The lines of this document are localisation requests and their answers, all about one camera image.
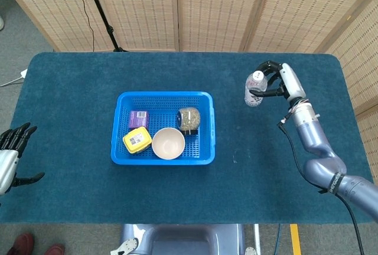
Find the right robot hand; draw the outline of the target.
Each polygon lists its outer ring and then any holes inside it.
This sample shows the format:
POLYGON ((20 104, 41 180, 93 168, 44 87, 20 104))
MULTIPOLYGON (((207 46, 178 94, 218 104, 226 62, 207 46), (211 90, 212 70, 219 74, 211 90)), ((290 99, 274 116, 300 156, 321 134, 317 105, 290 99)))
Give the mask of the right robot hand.
POLYGON ((283 96, 291 106, 296 102, 305 99, 306 94, 297 75, 287 63, 277 63, 266 61, 257 67, 265 76, 273 74, 268 80, 268 86, 265 91, 249 90, 250 94, 256 97, 275 97, 283 96), (277 89, 269 89, 273 82, 280 79, 281 82, 277 89))

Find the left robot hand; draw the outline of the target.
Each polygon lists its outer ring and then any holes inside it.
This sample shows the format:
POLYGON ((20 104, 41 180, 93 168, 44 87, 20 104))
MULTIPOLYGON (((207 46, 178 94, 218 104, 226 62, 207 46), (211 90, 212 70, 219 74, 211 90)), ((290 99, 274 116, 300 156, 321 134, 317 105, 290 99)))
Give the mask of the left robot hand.
POLYGON ((30 127, 30 122, 27 122, 1 133, 1 195, 5 195, 12 187, 36 183, 45 175, 44 172, 40 172, 30 178, 17 177, 19 160, 29 138, 36 130, 36 126, 30 127))

